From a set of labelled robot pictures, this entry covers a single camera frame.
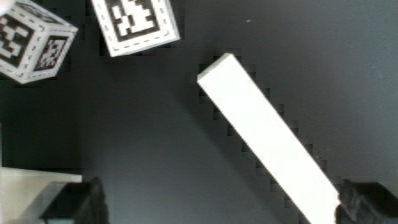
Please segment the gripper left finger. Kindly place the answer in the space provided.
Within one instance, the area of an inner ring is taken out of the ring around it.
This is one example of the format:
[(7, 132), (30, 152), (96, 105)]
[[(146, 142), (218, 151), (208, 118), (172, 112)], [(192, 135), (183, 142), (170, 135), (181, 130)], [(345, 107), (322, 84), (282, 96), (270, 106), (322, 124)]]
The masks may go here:
[(67, 183), (39, 216), (44, 224), (108, 224), (101, 180)]

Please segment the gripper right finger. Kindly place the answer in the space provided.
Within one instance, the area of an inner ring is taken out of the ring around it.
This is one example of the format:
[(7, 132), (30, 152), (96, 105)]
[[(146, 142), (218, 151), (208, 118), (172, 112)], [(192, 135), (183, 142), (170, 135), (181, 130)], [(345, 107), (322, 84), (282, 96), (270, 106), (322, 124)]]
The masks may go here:
[(398, 197), (378, 182), (343, 180), (336, 224), (398, 224)]

